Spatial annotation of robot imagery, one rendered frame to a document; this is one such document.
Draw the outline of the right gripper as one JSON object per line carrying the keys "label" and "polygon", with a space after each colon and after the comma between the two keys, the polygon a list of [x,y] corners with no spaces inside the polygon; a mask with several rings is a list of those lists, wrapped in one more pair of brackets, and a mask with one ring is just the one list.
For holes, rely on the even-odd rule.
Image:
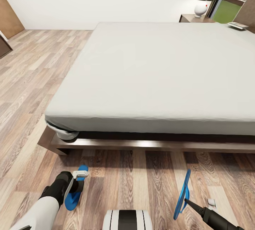
{"label": "right gripper", "polygon": [[219,215],[213,210],[208,209],[207,207],[200,207],[199,205],[191,202],[188,199],[184,199],[198,214],[201,215],[203,221],[213,228],[213,230],[228,230],[228,220]]}

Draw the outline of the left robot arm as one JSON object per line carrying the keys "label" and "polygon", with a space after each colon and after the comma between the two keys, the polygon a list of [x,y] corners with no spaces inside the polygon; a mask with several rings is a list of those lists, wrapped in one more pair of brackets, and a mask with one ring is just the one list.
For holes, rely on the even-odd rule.
{"label": "left robot arm", "polygon": [[63,171],[57,175],[51,186],[46,186],[41,197],[35,202],[24,217],[9,230],[52,230],[59,208],[68,193],[82,192],[86,178],[86,170],[71,172]]}

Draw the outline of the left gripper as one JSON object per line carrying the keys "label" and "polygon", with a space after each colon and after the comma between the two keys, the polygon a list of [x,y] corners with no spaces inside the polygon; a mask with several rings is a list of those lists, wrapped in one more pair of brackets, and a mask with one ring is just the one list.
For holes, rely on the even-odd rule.
{"label": "left gripper", "polygon": [[84,181],[77,181],[75,179],[74,181],[75,181],[74,188],[71,191],[69,191],[69,193],[82,192],[84,187]]}

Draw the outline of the hardback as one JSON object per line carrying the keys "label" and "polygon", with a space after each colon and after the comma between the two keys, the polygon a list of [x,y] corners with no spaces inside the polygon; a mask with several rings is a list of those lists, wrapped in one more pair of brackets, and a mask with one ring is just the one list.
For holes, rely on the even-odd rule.
{"label": "hardback", "polygon": [[236,23],[236,22],[230,22],[230,23],[228,23],[228,25],[239,28],[239,29],[249,28],[249,26],[246,26],[246,25],[243,25],[243,24],[240,24],[240,23]]}

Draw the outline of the sandal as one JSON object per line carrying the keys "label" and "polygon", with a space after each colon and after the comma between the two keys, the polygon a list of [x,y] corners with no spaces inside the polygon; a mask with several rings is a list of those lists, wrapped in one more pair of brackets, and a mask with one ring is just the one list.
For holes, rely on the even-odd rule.
{"label": "sandal", "polygon": [[[87,165],[82,165],[79,167],[78,171],[86,170],[88,171]],[[85,178],[78,178],[77,181],[84,181]],[[74,193],[68,193],[66,199],[65,199],[65,206],[69,211],[72,211],[76,208],[79,199],[80,199],[81,192],[74,192]]]}
{"label": "sandal", "polygon": [[182,207],[184,198],[189,200],[189,197],[190,197],[190,193],[189,193],[189,189],[188,189],[188,181],[189,181],[189,178],[190,178],[190,174],[191,174],[191,170],[188,169],[185,180],[184,180],[183,188],[182,188],[181,194],[179,196],[179,200],[178,200],[176,210],[175,210],[175,213],[174,213],[174,220],[177,219],[179,213],[182,213],[184,208],[187,206],[187,202],[185,202],[184,207],[181,211],[181,207]]}

